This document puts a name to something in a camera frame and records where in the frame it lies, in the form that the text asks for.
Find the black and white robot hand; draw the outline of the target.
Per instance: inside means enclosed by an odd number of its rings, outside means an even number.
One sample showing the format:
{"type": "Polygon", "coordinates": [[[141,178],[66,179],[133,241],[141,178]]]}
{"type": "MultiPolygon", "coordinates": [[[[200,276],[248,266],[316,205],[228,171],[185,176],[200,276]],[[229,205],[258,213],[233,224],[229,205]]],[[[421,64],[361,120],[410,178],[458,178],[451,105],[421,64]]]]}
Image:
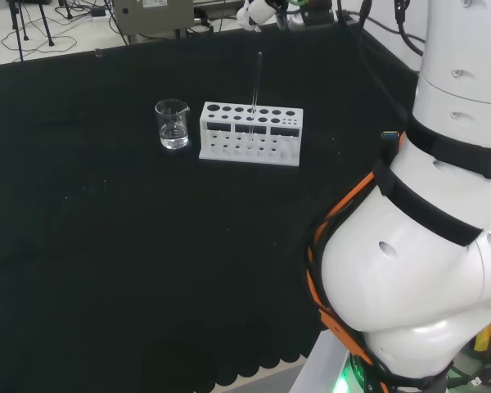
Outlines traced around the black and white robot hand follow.
{"type": "Polygon", "coordinates": [[[271,19],[283,30],[298,31],[328,25],[337,20],[332,1],[244,1],[236,20],[247,31],[261,30],[271,19]]]}

